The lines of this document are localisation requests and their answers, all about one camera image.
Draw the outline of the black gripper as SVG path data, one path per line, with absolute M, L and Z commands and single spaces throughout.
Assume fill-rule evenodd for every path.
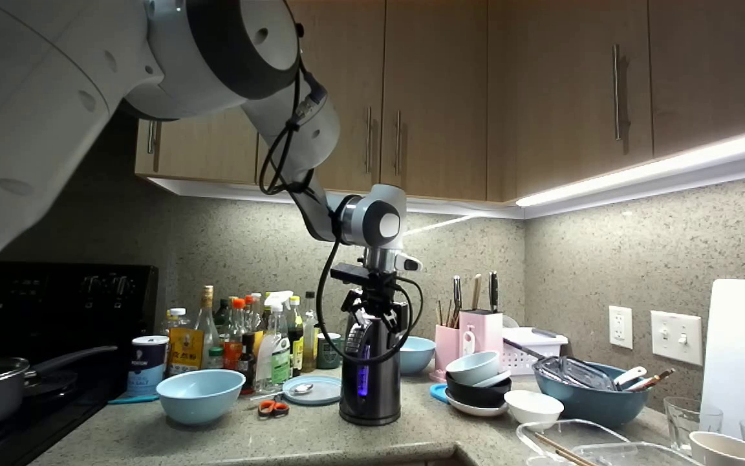
M 396 249 L 372 249 L 355 263 L 337 263 L 331 277 L 346 285 L 343 314 L 365 310 L 387 323 L 413 323 L 413 301 L 403 290 L 406 272 L 421 262 Z

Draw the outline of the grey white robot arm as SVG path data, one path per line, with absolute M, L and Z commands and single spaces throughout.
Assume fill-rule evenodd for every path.
M 119 108 L 150 122 L 242 112 L 307 232 L 365 251 L 331 275 L 359 288 L 365 314 L 394 310 L 406 195 L 317 187 L 339 116 L 287 0 L 0 0 L 0 251 L 47 215 Z

